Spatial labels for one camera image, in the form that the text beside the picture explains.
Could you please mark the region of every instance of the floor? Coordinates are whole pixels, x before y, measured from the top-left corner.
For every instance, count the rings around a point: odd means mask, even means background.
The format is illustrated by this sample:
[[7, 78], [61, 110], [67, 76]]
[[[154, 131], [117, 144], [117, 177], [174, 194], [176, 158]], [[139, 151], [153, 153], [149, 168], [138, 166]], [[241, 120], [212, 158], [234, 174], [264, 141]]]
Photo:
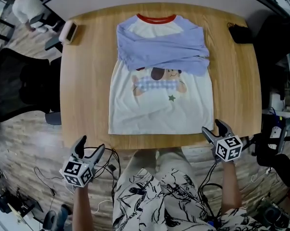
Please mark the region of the floor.
[[[60, 56], [56, 49], [44, 51], [44, 43], [52, 36], [51, 33], [27, 32], [11, 13], [7, 13], [5, 16], [8, 22], [16, 25], [13, 38], [6, 47], [35, 58], [53, 60]], [[198, 184], [201, 184], [214, 163], [209, 149], [210, 146], [189, 147], [183, 150], [195, 169]], [[58, 171], [63, 166], [63, 161], [68, 158], [69, 152], [69, 148], [63, 146], [61, 126], [46, 124], [42, 112], [28, 112], [0, 123], [0, 152], [5, 152], [0, 156], [0, 169], [7, 178], [7, 186], [12, 192], [20, 187], [22, 193], [39, 201], [44, 213], [37, 213], [37, 217], [43, 219], [50, 208], [52, 194], [48, 187], [36, 177], [34, 167], [39, 167], [48, 178], [60, 177]], [[127, 166], [133, 152], [132, 150], [118, 151], [122, 169]], [[265, 175], [266, 168], [258, 166], [256, 158], [250, 153], [250, 150], [244, 151], [241, 158], [236, 161], [236, 165], [243, 202], [247, 206], [248, 212], [253, 214], [257, 204], [264, 196], [269, 195], [271, 200], [278, 201], [285, 195], [287, 188], [277, 174]], [[290, 158], [290, 142], [286, 143], [284, 153]], [[109, 154], [106, 152], [101, 164], [108, 159], [108, 156]], [[117, 166], [114, 159], [111, 160], [111, 163]], [[56, 191], [51, 207], [53, 210], [58, 210], [63, 203], [73, 205], [73, 195], [65, 188], [62, 180], [43, 180]], [[222, 183], [220, 165], [212, 174], [211, 182]], [[103, 173], [90, 184], [89, 197], [92, 212], [97, 210], [99, 202], [106, 199], [111, 200], [111, 189], [112, 176], [108, 172]], [[205, 194], [210, 200], [210, 206], [217, 213], [221, 205], [220, 189], [208, 187]], [[111, 230], [112, 203], [101, 204], [99, 212], [93, 217], [97, 231]]]

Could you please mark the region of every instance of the shirt neckline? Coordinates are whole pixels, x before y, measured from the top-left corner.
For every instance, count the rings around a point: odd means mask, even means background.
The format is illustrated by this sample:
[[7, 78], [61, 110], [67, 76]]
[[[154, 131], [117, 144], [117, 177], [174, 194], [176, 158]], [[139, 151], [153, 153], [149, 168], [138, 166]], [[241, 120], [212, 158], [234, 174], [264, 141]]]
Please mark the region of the shirt neckline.
[[140, 20], [149, 24], [166, 24], [166, 23], [172, 22], [176, 18], [175, 14], [169, 17], [161, 17], [161, 18], [146, 17], [146, 16], [141, 15], [140, 13], [138, 13], [136, 16]]

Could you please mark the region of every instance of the beige pants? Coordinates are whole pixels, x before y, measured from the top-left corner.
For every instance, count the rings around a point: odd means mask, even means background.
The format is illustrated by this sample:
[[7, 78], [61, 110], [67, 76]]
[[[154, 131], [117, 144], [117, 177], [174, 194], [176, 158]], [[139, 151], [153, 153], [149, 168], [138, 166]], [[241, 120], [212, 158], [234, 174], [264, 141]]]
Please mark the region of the beige pants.
[[136, 151], [120, 180], [122, 182], [129, 181], [129, 178], [136, 175], [142, 168], [155, 176], [157, 180], [161, 180], [172, 168], [175, 168], [187, 174], [196, 186], [194, 170], [183, 155], [181, 148], [159, 149], [158, 159], [156, 159], [156, 152], [156, 149]]

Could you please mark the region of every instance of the mesh chair back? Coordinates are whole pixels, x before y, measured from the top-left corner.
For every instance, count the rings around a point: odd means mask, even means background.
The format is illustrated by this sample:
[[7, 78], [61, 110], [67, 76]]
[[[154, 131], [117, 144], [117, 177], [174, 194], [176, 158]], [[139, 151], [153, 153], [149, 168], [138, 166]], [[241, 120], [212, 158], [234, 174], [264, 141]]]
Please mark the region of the mesh chair back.
[[50, 63], [23, 56], [10, 49], [0, 51], [0, 122], [19, 114], [50, 111], [47, 101]]

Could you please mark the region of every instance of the printed cartoon character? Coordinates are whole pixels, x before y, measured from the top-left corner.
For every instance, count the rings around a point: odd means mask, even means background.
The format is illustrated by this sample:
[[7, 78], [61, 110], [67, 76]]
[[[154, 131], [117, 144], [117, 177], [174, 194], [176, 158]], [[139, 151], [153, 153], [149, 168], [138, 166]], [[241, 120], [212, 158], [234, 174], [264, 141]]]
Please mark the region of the printed cartoon character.
[[138, 79], [132, 76], [133, 94], [140, 96], [144, 92], [153, 89], [177, 90], [181, 93], [187, 91], [186, 85], [180, 80], [181, 70], [162, 69], [154, 67], [151, 76], [145, 76]]

